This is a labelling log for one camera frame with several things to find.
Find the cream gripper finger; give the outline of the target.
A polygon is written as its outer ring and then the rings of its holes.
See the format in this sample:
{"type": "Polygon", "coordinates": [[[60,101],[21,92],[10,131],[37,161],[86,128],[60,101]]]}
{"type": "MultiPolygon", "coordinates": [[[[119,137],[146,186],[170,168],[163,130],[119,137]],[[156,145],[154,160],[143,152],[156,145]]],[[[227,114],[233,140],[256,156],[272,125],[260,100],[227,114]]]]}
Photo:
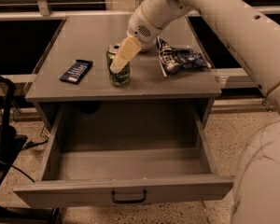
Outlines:
{"type": "Polygon", "coordinates": [[[136,36],[127,36],[120,43],[111,45],[110,50],[115,52],[110,70],[119,73],[140,52],[141,42],[136,36]]]}

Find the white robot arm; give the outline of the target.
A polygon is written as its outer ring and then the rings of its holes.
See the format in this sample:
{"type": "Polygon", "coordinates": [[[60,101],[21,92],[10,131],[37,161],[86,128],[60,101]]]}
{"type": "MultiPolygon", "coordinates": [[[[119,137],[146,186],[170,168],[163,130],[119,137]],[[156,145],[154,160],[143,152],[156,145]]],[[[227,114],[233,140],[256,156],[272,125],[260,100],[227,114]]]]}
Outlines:
{"type": "MultiPolygon", "coordinates": [[[[242,0],[144,0],[111,64],[121,71],[174,19],[196,10],[280,114],[280,25],[242,0]]],[[[280,224],[280,115],[245,146],[233,185],[231,224],[280,224]]]]}

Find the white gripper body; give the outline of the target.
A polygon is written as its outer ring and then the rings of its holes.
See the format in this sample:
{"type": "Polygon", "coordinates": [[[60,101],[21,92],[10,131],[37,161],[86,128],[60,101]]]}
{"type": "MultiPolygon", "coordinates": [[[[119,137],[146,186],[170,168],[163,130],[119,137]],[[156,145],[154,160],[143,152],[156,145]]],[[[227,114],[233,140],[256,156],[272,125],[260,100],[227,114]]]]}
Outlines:
{"type": "Polygon", "coordinates": [[[128,22],[127,36],[136,36],[141,42],[141,50],[149,51],[156,45],[156,37],[162,29],[156,28],[145,17],[142,8],[138,7],[128,22]]]}

